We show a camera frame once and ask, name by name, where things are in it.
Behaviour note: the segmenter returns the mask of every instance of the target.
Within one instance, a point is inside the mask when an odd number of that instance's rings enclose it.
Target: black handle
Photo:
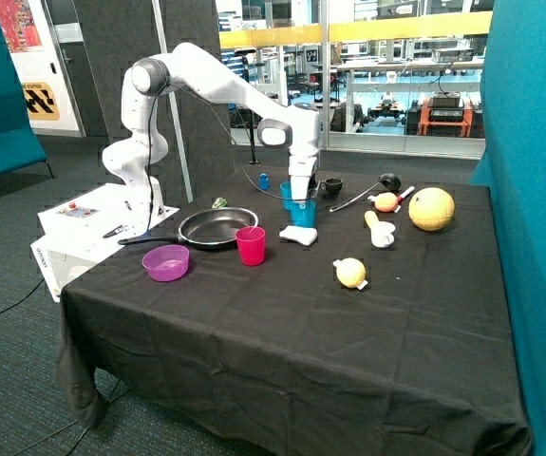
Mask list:
[[[137,236],[119,240],[119,245],[144,244],[145,242],[169,242],[170,244],[181,244],[181,237],[173,236]]]

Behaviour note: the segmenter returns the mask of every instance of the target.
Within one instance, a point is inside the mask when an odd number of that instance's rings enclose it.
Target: toy fruit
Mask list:
[[[441,188],[429,187],[412,197],[408,211],[410,219],[420,229],[437,231],[454,217],[454,200]]]
[[[397,195],[390,192],[381,193],[374,201],[374,207],[380,212],[393,212],[397,206]]]
[[[366,211],[366,213],[364,214],[364,219],[366,219],[367,226],[369,228],[373,228],[374,223],[378,221],[378,216],[374,211]]]
[[[338,259],[333,265],[336,267],[336,277],[345,287],[362,290],[367,285],[366,267],[358,259]]]

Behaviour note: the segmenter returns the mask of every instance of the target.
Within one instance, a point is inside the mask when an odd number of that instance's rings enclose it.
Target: purple bowl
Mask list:
[[[144,255],[141,265],[158,282],[176,280],[188,270],[189,251],[183,245],[163,245]]]

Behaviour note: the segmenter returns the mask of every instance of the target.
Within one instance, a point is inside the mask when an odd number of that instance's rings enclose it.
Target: glass wall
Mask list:
[[[254,45],[251,84],[283,105],[315,105],[322,148],[468,158],[484,147],[480,76],[493,3],[217,0],[220,17],[233,16],[231,33],[220,33],[223,46],[236,45],[226,55]]]

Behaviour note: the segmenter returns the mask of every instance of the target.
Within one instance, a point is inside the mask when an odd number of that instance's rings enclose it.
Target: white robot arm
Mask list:
[[[139,60],[125,73],[122,84],[122,123],[132,137],[115,142],[104,151],[104,165],[130,188],[132,205],[155,217],[162,210],[159,183],[145,172],[149,162],[167,155],[167,141],[157,129],[157,99],[183,86],[214,104],[245,105],[262,121],[260,142],[268,147],[289,148],[292,197],[309,196],[319,156],[319,113],[309,104],[283,106],[234,74],[219,60],[190,43],[172,52]],[[151,186],[154,207],[149,208]]]

